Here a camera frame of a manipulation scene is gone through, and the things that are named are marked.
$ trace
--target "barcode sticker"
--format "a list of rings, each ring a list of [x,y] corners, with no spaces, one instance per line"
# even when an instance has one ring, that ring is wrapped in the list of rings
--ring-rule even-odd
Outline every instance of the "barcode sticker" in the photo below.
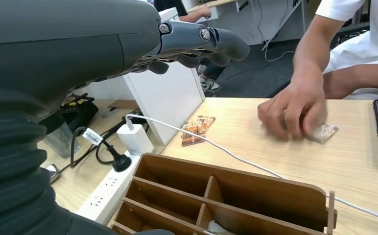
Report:
[[[102,141],[102,137],[90,128],[87,128],[82,136],[95,145],[99,145],[99,143]]]

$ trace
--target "wooden desk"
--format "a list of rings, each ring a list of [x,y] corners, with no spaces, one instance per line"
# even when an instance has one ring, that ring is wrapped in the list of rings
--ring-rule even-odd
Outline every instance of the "wooden desk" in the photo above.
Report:
[[[233,1],[236,1],[236,0],[216,0],[216,1],[210,1],[208,3],[206,3],[206,7],[214,7],[214,6],[219,6],[219,5],[223,5],[223,4],[227,4],[227,3],[230,3],[230,2],[233,2]],[[192,7],[191,9],[188,10],[188,13],[193,13],[199,9],[202,9],[205,7],[205,4],[202,4],[202,5],[198,5],[198,6],[194,6]]]
[[[113,100],[110,99],[94,101],[94,104],[99,108],[99,112],[93,118],[90,127],[97,133],[102,133],[110,129],[121,121],[121,117],[133,111],[119,109],[115,114],[103,118],[102,114],[108,110],[107,106],[112,102]],[[157,143],[150,131],[149,137],[155,146],[155,152],[159,153],[163,149],[163,146]],[[77,140],[81,148],[75,154],[76,159],[82,156],[91,145],[82,137],[78,137]],[[113,134],[108,139],[108,143],[114,145],[118,153],[124,153],[126,151],[124,144],[122,144],[117,134]],[[70,163],[69,158],[64,159],[60,157],[42,141],[38,143],[38,148],[47,151],[47,160],[42,164],[42,167],[46,167],[53,163],[56,164],[58,169],[61,169]],[[108,151],[105,151],[105,148],[100,149],[99,155],[102,160],[106,161],[110,161],[113,158]],[[67,168],[61,173],[60,178],[52,184],[52,187],[56,192],[56,202],[61,207],[72,212],[77,211],[111,168],[110,165],[101,165],[95,158],[95,152],[82,160],[74,169]]]
[[[314,184],[325,191],[334,190],[337,197],[378,212],[378,139],[372,101],[328,101],[328,123],[340,130],[324,145],[281,142],[265,136],[257,119],[257,105],[263,101],[207,98],[192,118],[216,117],[207,137],[236,155],[288,179]],[[267,174],[206,142],[182,147],[180,135],[161,154]],[[378,235],[377,218],[338,202],[335,206],[338,210],[335,235]]]

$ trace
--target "wooden organizer box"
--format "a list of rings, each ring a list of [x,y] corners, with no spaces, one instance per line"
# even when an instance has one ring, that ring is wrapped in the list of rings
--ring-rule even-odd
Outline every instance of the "wooden organizer box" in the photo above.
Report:
[[[336,217],[334,192],[327,208],[313,185],[144,154],[112,230],[204,235],[214,220],[236,235],[331,235]]]

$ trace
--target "white t-shirt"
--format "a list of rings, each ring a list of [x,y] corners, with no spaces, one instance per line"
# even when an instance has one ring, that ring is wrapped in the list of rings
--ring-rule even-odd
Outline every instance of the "white t-shirt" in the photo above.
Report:
[[[363,5],[364,0],[322,0],[317,15],[347,21]],[[331,51],[329,65],[323,73],[359,64],[378,64],[378,0],[371,1],[370,32],[354,37]],[[356,90],[348,99],[378,99],[378,89]]]

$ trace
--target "person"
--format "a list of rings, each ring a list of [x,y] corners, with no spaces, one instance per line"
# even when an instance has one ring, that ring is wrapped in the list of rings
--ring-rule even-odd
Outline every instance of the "person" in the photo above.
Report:
[[[322,0],[293,58],[290,84],[258,106],[264,127],[280,139],[311,134],[326,118],[326,99],[378,99],[378,0],[370,31],[330,43],[363,0]]]
[[[191,14],[188,14],[181,0],[154,0],[154,7],[157,11],[164,11],[176,7],[180,21],[195,23],[201,17],[211,17],[211,10],[208,7],[203,7]],[[221,86],[215,81],[222,74],[225,67],[219,67],[208,60],[202,60],[204,65],[207,64],[205,70],[199,75],[199,80],[204,91],[217,92]]]

